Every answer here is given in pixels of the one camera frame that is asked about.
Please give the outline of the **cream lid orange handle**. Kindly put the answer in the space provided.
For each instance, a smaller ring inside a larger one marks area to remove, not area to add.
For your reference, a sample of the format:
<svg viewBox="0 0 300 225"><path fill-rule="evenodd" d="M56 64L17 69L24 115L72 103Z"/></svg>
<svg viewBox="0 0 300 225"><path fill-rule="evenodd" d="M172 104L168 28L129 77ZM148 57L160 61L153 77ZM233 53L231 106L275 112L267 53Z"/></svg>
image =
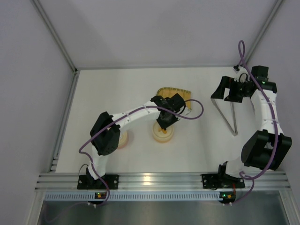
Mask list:
<svg viewBox="0 0 300 225"><path fill-rule="evenodd" d="M155 122L152 127L152 134L155 137L159 137L159 138L171 137L174 131L175 131L174 126L170 126L166 130L164 130L160 127L160 125L157 122Z"/></svg>

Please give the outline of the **orange lunch box bowl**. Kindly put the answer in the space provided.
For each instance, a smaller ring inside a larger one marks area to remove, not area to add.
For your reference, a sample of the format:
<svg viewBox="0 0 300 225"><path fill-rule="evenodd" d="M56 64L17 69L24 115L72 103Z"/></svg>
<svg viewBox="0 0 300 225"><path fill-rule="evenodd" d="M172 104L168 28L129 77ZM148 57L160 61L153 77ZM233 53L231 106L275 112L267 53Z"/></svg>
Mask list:
<svg viewBox="0 0 300 225"><path fill-rule="evenodd" d="M153 133L152 136L154 138L155 141L157 141L158 143L167 143L169 142L172 138L173 138L173 134L174 133Z"/></svg>

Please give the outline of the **pink lunch box bowl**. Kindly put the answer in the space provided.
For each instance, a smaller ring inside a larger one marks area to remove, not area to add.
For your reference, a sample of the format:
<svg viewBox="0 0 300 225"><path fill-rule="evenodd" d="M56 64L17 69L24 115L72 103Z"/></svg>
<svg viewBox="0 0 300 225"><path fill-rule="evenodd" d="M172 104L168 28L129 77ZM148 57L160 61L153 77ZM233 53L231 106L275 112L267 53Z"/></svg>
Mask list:
<svg viewBox="0 0 300 225"><path fill-rule="evenodd" d="M124 148L128 143L128 136L122 136L120 139L119 139L119 145L117 147L117 149L122 149Z"/></svg>

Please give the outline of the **cream lid pink handle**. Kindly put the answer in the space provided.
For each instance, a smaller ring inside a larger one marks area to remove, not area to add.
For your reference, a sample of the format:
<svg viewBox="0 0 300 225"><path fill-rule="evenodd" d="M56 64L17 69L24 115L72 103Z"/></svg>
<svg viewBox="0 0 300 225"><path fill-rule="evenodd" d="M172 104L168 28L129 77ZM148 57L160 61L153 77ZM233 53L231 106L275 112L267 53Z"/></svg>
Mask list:
<svg viewBox="0 0 300 225"><path fill-rule="evenodd" d="M127 143L128 140L128 132L125 131L124 133L122 133L120 135L120 139L119 139L119 145L124 145Z"/></svg>

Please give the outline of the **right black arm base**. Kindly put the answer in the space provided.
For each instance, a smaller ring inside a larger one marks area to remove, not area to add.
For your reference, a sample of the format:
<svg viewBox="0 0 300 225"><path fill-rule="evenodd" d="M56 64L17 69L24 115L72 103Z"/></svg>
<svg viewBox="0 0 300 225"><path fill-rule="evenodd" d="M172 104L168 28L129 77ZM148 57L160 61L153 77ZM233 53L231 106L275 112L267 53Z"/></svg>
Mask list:
<svg viewBox="0 0 300 225"><path fill-rule="evenodd" d="M233 177L226 173L227 162L218 166L216 173L203 173L202 185L204 189L223 189L223 188L245 188L245 183L242 178Z"/></svg>

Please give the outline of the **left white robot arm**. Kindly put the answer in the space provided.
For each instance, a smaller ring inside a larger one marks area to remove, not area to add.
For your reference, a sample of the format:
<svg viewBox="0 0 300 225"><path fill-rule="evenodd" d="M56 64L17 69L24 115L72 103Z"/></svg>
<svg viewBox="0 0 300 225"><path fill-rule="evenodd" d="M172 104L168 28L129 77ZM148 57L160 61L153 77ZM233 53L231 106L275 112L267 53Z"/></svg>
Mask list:
<svg viewBox="0 0 300 225"><path fill-rule="evenodd" d="M148 121L156 121L162 130L167 130L179 120L173 113L179 115L190 113L185 100L179 94L166 98L154 96L142 106L127 112L101 113L90 131L92 137L100 130L103 132L91 141L93 161L88 167L87 174L92 180L98 180L105 175L108 155L118 148L120 136L127 130Z"/></svg>

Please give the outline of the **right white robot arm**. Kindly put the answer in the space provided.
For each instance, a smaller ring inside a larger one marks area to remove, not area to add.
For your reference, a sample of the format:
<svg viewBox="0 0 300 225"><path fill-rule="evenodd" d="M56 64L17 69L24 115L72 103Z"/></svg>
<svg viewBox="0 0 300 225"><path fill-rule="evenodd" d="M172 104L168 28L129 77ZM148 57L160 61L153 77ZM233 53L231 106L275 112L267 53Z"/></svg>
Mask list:
<svg viewBox="0 0 300 225"><path fill-rule="evenodd" d="M257 130L244 144L241 156L224 163L225 173L242 175L245 178L243 169L253 167L261 170L254 176L258 178L267 170L275 171L279 168L292 145L292 139L286 136L280 127L276 107L278 90L276 84L268 79L268 67L254 66L251 72L241 65L236 65L233 69L236 76L223 76L210 99L216 108L219 108L217 100L230 103L233 124L229 123L224 114L221 114L221 117L231 133L236 136L238 131L234 104L249 98Z"/></svg>

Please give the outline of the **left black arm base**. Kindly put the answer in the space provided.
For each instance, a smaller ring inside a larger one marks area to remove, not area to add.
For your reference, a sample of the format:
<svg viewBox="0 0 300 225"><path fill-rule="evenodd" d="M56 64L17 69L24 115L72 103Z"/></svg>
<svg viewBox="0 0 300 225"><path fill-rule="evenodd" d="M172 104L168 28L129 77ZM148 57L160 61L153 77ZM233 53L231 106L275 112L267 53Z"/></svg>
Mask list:
<svg viewBox="0 0 300 225"><path fill-rule="evenodd" d="M105 183L100 179L93 179L89 174L80 175L77 183L77 189L79 190L105 190L108 186L111 190L117 190L119 185L119 175L106 174L102 177Z"/></svg>

